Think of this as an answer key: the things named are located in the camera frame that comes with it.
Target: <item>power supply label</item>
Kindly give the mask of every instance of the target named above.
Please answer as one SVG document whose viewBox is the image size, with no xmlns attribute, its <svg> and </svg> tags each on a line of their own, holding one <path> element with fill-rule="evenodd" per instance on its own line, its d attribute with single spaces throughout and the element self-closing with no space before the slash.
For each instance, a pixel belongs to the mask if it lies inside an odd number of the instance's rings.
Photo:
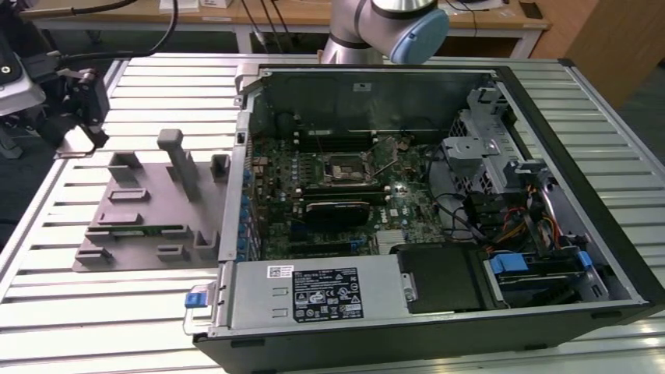
<svg viewBox="0 0 665 374">
<path fill-rule="evenodd" d="M 297 323 L 363 318 L 357 268 L 293 272 L 293 319 Z"/>
</svg>

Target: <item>slatted metal table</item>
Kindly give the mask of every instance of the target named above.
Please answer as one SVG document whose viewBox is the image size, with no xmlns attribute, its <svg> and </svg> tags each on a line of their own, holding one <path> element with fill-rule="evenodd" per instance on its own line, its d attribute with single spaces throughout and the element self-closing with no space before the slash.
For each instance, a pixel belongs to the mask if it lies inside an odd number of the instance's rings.
<svg viewBox="0 0 665 374">
<path fill-rule="evenodd" d="M 184 294 L 215 279 L 216 269 L 73 273 L 69 267 L 111 177 L 105 165 L 113 151 L 137 150 L 143 162 L 167 162 L 156 139 L 160 129 L 172 127 L 185 133 L 183 145 L 196 160 L 229 150 L 233 74 L 244 62 L 315 63 L 316 57 L 171 54 L 113 63 L 108 144 L 87 160 L 55 162 L 0 256 L 3 374 L 223 372 L 181 331 Z M 554 60 L 437 58 L 430 63 L 512 67 L 664 281 L 665 169 L 576 68 Z M 664 317 L 608 327 L 540 351 L 323 372 L 662 372 Z"/>
</svg>

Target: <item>blue robot end cap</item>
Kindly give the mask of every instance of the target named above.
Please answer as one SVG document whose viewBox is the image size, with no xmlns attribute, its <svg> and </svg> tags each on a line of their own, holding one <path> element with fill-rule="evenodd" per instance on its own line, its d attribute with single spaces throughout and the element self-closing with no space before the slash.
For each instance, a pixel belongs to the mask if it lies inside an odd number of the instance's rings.
<svg viewBox="0 0 665 374">
<path fill-rule="evenodd" d="M 392 63 L 422 64 L 441 46 L 448 29 L 448 15 L 440 9 L 433 10 L 404 33 L 391 52 Z"/>
</svg>

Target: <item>wooden table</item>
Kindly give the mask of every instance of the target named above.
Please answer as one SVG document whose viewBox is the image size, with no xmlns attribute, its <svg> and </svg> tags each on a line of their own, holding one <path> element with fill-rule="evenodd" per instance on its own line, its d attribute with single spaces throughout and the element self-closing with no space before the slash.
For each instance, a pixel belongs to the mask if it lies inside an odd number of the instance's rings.
<svg viewBox="0 0 665 374">
<path fill-rule="evenodd" d="M 95 6 L 107 4 L 109 1 L 40 0 L 36 9 Z M 260 30 L 271 31 L 260 0 L 245 0 L 245 2 Z M 276 4 L 291 32 L 317 34 L 329 32 L 329 0 L 279 0 Z M 277 30 L 284 30 L 269 0 L 267 0 L 267 7 Z M 139 0 L 133 5 L 112 12 L 41 20 L 36 22 L 36 25 L 52 30 L 164 30 L 163 24 L 168 22 L 169 17 L 168 14 L 159 12 L 159 0 Z M 549 22 L 544 19 L 526 18 L 517 0 L 512 0 L 509 5 L 498 9 L 476 12 L 476 22 L 469 12 L 452 14 L 449 36 L 514 38 L 517 44 L 510 57 L 528 58 L 540 34 L 548 28 Z M 236 0 L 227 9 L 201 7 L 199 12 L 183 13 L 177 29 L 180 31 L 231 31 L 236 34 L 240 53 L 252 53 L 252 25 L 240 0 Z"/>
</svg>

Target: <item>motherboard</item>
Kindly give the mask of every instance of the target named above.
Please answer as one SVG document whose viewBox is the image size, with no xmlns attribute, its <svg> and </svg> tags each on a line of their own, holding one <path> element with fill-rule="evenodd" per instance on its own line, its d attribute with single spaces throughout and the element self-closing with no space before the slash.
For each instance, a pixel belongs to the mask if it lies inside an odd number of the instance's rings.
<svg viewBox="0 0 665 374">
<path fill-rule="evenodd" d="M 256 137 L 261 259 L 379 255 L 444 241 L 424 178 L 430 149 L 408 134 Z"/>
</svg>

